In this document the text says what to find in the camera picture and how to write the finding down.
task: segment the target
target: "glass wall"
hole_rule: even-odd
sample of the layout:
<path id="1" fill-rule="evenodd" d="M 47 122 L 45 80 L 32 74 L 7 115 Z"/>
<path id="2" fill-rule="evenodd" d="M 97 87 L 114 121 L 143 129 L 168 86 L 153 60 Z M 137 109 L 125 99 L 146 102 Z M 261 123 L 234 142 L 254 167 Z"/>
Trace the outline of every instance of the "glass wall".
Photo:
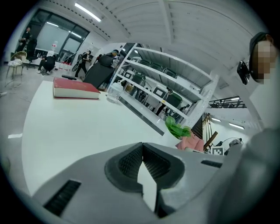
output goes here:
<path id="1" fill-rule="evenodd" d="M 36 54 L 46 55 L 56 44 L 57 61 L 71 62 L 89 31 L 51 12 L 38 10 L 31 19 L 32 38 L 37 39 Z"/>

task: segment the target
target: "white ceiling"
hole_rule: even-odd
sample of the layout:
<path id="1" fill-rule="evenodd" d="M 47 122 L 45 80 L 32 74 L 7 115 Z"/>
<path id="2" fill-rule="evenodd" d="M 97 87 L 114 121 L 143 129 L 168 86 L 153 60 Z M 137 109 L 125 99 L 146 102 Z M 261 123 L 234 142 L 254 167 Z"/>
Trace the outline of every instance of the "white ceiling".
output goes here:
<path id="1" fill-rule="evenodd" d="M 252 36 L 266 29 L 241 0 L 43 0 L 41 5 L 63 12 L 109 42 L 161 47 L 207 73 L 221 65 L 234 68 L 248 57 Z"/>

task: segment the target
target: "wicker chair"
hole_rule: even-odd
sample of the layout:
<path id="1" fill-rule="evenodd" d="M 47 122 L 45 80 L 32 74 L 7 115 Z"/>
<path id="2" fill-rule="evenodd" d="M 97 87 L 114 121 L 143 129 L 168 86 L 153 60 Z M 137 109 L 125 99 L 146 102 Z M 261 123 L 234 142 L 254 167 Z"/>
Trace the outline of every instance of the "wicker chair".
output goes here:
<path id="1" fill-rule="evenodd" d="M 26 56 L 27 56 L 27 54 L 26 54 L 25 51 L 19 51 L 19 52 L 15 53 L 15 54 L 10 58 L 11 61 L 12 61 L 12 60 L 15 60 L 15 59 L 20 59 L 20 60 L 22 60 L 22 64 L 21 64 L 21 65 L 15 65 L 15 66 L 9 66 L 8 71 L 7 71 L 7 74 L 6 74 L 5 87 L 9 84 L 9 83 L 6 84 L 6 82 L 7 82 L 9 70 L 10 70 L 11 67 L 13 68 L 12 79 L 14 79 L 14 70 L 15 70 L 15 73 L 17 73 L 17 68 L 18 68 L 18 67 L 21 67 L 21 75 L 22 75 L 23 62 L 25 61 Z"/>

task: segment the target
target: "gray floor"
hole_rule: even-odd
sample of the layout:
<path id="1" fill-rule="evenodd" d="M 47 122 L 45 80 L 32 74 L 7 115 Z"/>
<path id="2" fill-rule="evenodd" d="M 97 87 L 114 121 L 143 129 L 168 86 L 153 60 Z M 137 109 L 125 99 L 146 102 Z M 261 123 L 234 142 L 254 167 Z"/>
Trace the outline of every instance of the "gray floor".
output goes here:
<path id="1" fill-rule="evenodd" d="M 54 71 L 51 76 L 37 74 L 37 69 L 23 68 L 23 75 L 15 75 L 11 81 L 11 70 L 8 74 L 6 87 L 5 80 L 8 66 L 0 69 L 0 92 L 7 95 L 0 98 L 0 155 L 1 160 L 9 158 L 9 178 L 13 185 L 28 193 L 21 162 L 21 137 L 8 138 L 11 134 L 21 134 L 30 102 L 42 81 L 53 81 L 53 77 L 61 77 L 62 72 Z"/>

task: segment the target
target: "red book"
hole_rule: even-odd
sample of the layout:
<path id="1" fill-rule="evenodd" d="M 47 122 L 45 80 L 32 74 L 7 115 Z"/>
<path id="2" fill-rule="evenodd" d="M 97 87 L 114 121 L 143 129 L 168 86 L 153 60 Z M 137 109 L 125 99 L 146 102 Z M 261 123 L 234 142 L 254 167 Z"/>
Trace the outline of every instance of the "red book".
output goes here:
<path id="1" fill-rule="evenodd" d="M 98 99 L 99 95 L 100 92 L 90 83 L 57 77 L 53 79 L 54 97 Z"/>

